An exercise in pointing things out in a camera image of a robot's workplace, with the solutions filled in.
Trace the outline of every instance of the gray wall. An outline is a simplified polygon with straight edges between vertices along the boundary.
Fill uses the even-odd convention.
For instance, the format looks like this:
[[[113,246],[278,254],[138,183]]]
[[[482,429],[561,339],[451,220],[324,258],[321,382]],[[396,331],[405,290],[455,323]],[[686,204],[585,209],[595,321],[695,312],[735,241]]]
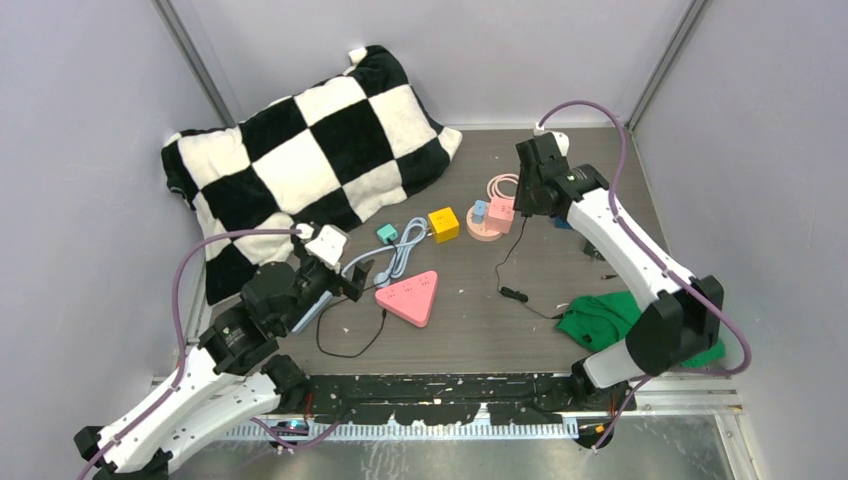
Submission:
[[[674,254],[754,348],[769,478],[845,478],[848,4],[713,2],[637,129]]]
[[[340,73],[379,43],[457,125],[529,126],[587,98],[629,117],[688,2],[174,0],[237,119]],[[569,109],[557,124],[603,123]]]
[[[0,11],[0,476],[68,479],[73,434],[172,369],[171,276],[200,231],[158,152],[219,121],[149,2]]]

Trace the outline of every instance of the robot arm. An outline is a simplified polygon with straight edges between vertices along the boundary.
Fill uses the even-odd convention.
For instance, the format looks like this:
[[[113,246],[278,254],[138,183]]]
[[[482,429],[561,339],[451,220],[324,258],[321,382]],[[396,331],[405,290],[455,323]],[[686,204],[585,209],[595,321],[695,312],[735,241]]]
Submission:
[[[345,278],[339,259],[347,235],[333,226],[297,228],[301,233],[292,241],[298,270],[286,263],[260,267],[242,287],[241,301],[222,312],[188,352],[179,386],[158,408],[120,442],[114,441],[172,388],[177,371],[119,420],[77,433],[74,442],[83,458],[90,460],[105,449],[94,478],[167,478],[231,427],[281,402],[299,401],[305,376],[290,358],[275,356],[260,372],[248,373],[277,350],[277,337],[288,335],[325,292],[359,300],[371,262],[357,264],[352,278]],[[225,391],[240,381],[235,390]]]
[[[514,209],[525,217],[560,216],[609,261],[633,292],[642,315],[624,340],[572,366],[571,388],[582,398],[631,378],[656,376],[711,348],[719,320],[668,278],[616,224],[609,185],[590,165],[570,168],[562,134],[547,133],[516,145],[521,170]],[[615,199],[618,215],[655,255],[716,306],[724,291],[712,276],[696,278],[675,262]]]

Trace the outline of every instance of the wooden table surface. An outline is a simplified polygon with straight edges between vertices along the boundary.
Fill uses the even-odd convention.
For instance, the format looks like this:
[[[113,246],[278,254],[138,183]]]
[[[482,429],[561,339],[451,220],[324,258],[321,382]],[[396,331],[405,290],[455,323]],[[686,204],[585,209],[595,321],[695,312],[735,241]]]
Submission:
[[[608,180],[618,162],[614,129],[565,130],[571,140],[572,166],[590,163]],[[460,236],[437,245],[432,237],[410,255],[405,277],[433,269],[439,287],[426,328],[419,329],[389,314],[380,338],[361,357],[333,358],[315,345],[313,321],[300,335],[280,340],[280,353],[291,355],[307,373],[473,373],[569,372],[571,364],[587,355],[556,320],[545,319],[514,300],[497,294],[494,266],[515,242],[521,218],[512,231],[493,243],[474,240],[465,229],[465,214],[477,199],[487,200],[486,183],[496,174],[518,173],[515,144],[532,136],[529,130],[464,132],[451,166],[444,176],[407,201],[386,207],[351,233],[353,243],[343,264],[380,246],[375,230],[391,223],[402,232],[410,218],[450,206],[460,219]],[[631,146],[619,198],[645,231],[664,241],[645,179]],[[553,315],[557,307],[581,295],[624,290],[620,279],[602,280],[614,273],[603,261],[581,252],[584,240],[577,232],[554,228],[545,217],[528,220],[524,237],[509,261],[500,268],[502,284],[530,296],[529,305]],[[380,254],[372,273],[386,268],[390,253]],[[329,310],[321,324],[321,343],[333,352],[358,352],[380,325],[381,309],[374,290],[358,303],[345,302]]]

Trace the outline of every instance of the black cable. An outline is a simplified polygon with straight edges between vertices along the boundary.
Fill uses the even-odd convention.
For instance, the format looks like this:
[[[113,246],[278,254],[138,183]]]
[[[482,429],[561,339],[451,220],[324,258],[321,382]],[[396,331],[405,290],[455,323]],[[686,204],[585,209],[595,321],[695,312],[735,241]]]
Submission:
[[[524,236],[524,227],[527,226],[527,219],[528,218],[530,218],[530,217],[524,217],[524,221],[521,222],[521,232],[518,233],[518,238],[515,239],[515,243],[512,244],[512,248],[510,248],[509,251],[506,252],[506,257],[504,257],[503,262],[495,265],[495,276],[498,277],[498,286],[495,287],[495,290],[497,290],[498,294],[500,294],[500,295],[503,295],[503,294],[501,293],[501,274],[500,274],[500,272],[498,272],[498,268],[500,268],[503,264],[505,264],[507,262],[507,260],[509,260],[509,256],[512,255],[512,251],[515,250],[515,247],[518,246],[518,242],[520,242],[521,237]]]
[[[527,226],[527,219],[528,218],[530,218],[530,217],[524,217],[524,221],[521,222],[521,231],[518,233],[518,238],[515,239],[515,243],[512,244],[512,247],[506,253],[506,257],[504,257],[504,259],[501,263],[495,265],[495,276],[498,279],[498,285],[495,287],[495,291],[497,291],[499,295],[502,295],[506,298],[511,298],[513,300],[516,300],[524,308],[526,308],[527,310],[530,310],[531,312],[535,313],[536,315],[538,315],[538,316],[540,316],[540,317],[542,317],[546,320],[559,320],[560,318],[562,318],[562,315],[563,315],[562,313],[557,314],[557,315],[553,315],[553,316],[545,315],[544,313],[536,310],[535,308],[531,307],[530,305],[527,305],[527,301],[530,300],[530,297],[528,297],[527,295],[519,292],[518,290],[513,290],[509,287],[501,287],[501,274],[498,271],[498,268],[500,268],[503,264],[505,264],[509,260],[510,255],[512,255],[512,252],[515,250],[515,247],[518,246],[518,242],[520,242],[521,238],[524,237],[524,227]]]
[[[368,290],[371,290],[372,288],[375,288],[375,287],[376,287],[376,285],[371,285],[370,287],[363,290],[362,293],[365,293]],[[327,350],[324,350],[324,347],[321,346],[321,319],[324,317],[324,314],[327,313],[327,310],[335,307],[336,305],[339,305],[340,303],[344,303],[347,300],[350,300],[350,299],[349,298],[343,298],[343,299],[339,300],[338,302],[331,303],[330,305],[327,306],[327,308],[325,308],[324,310],[321,311],[321,313],[318,314],[318,324],[315,326],[315,345],[318,347],[318,350],[321,353],[323,353],[324,355],[329,355],[331,357],[336,357],[336,358],[356,358],[356,357],[362,355],[363,353],[365,353],[369,348],[371,348],[371,345],[374,345],[374,342],[376,342],[377,338],[380,336],[380,334],[383,333],[383,327],[386,326],[386,316],[388,315],[388,312],[384,309],[383,313],[382,313],[382,320],[380,322],[380,329],[377,330],[377,333],[374,335],[374,338],[372,338],[371,341],[368,342],[368,345],[365,345],[365,348],[360,350],[359,353],[356,353],[354,355],[345,355],[345,354],[342,354],[342,353],[334,353],[334,352],[329,352]]]

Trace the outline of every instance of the electrical outlet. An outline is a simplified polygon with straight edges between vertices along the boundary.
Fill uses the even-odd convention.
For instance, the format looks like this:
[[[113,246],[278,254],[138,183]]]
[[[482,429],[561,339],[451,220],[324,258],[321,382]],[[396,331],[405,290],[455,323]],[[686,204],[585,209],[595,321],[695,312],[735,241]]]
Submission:
[[[430,270],[377,290],[377,305],[418,328],[430,321],[430,311],[436,298],[439,275]]]
[[[485,226],[489,230],[509,233],[515,211],[512,209],[512,199],[495,197],[486,211]]]
[[[427,220],[430,229],[433,230],[436,243],[447,242],[459,236],[459,220],[456,219],[450,207],[428,214]]]

